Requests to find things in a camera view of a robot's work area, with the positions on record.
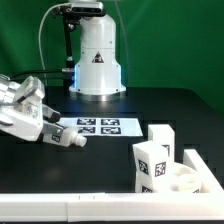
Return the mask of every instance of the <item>marker cube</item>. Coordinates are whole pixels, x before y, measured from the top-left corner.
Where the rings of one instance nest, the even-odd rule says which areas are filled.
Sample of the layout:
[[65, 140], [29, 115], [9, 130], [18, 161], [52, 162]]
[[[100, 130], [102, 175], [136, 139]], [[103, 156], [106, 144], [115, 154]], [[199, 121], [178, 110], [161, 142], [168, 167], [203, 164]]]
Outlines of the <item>marker cube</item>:
[[148, 125], [148, 140], [156, 142], [167, 148], [169, 160], [174, 162], [175, 132], [168, 124]]
[[133, 151], [140, 181], [150, 183], [154, 189], [165, 184], [169, 170], [167, 149], [147, 141], [133, 145]]

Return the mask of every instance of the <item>black table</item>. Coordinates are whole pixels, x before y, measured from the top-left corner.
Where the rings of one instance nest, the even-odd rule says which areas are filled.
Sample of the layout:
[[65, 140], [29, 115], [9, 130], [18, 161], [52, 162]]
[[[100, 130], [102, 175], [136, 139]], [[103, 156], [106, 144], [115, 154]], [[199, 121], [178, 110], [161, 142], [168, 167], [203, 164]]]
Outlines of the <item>black table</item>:
[[138, 118], [144, 136], [94, 136], [84, 148], [65, 148], [0, 132], [0, 193], [134, 193], [132, 145], [147, 140], [148, 124], [169, 124], [176, 162], [195, 148], [224, 185], [224, 118], [190, 90], [128, 88], [120, 100], [86, 102], [50, 87], [45, 101], [64, 117]]

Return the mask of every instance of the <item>green backdrop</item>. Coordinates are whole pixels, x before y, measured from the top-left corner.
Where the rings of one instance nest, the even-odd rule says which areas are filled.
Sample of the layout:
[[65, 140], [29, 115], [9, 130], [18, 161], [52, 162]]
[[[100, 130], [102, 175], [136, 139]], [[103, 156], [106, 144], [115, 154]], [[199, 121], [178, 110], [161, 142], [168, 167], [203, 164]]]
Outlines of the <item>green backdrop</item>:
[[[1, 0], [0, 73], [41, 69], [38, 29], [44, 13], [62, 0]], [[128, 86], [186, 88], [224, 115], [224, 1], [120, 0], [124, 36], [113, 1], [102, 1], [117, 23], [117, 60]], [[72, 33], [75, 60], [79, 34]], [[65, 64], [61, 18], [47, 17], [42, 35], [47, 69]], [[58, 85], [60, 82], [49, 82]]]

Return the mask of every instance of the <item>white block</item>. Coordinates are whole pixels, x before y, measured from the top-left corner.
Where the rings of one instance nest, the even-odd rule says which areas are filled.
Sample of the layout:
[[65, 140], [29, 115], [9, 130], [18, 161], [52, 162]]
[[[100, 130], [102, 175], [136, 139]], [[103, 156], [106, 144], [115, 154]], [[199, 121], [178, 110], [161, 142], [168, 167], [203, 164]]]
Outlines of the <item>white block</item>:
[[149, 184], [143, 185], [140, 181], [139, 174], [136, 172], [135, 193], [154, 193], [153, 188]]
[[141, 174], [140, 179], [151, 182], [154, 189], [164, 183], [169, 171], [167, 149], [147, 141], [133, 145], [133, 150], [136, 170]]
[[198, 171], [202, 178], [201, 192], [223, 193], [223, 188], [195, 149], [184, 150], [183, 163]]
[[154, 141], [167, 148], [170, 162], [174, 162], [175, 156], [175, 132], [168, 124], [148, 125], [148, 140]]

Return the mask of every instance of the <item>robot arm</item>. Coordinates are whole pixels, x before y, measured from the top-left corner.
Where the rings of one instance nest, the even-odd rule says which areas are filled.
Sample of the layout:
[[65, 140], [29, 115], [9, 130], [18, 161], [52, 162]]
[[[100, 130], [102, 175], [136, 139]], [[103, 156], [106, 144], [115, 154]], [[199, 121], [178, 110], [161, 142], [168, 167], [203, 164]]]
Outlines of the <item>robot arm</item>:
[[38, 78], [30, 76], [20, 85], [1, 75], [0, 129], [27, 141], [36, 141], [43, 133], [48, 143], [84, 146], [86, 138], [78, 135], [75, 128], [56, 124], [60, 113], [42, 104], [44, 96], [44, 86]]

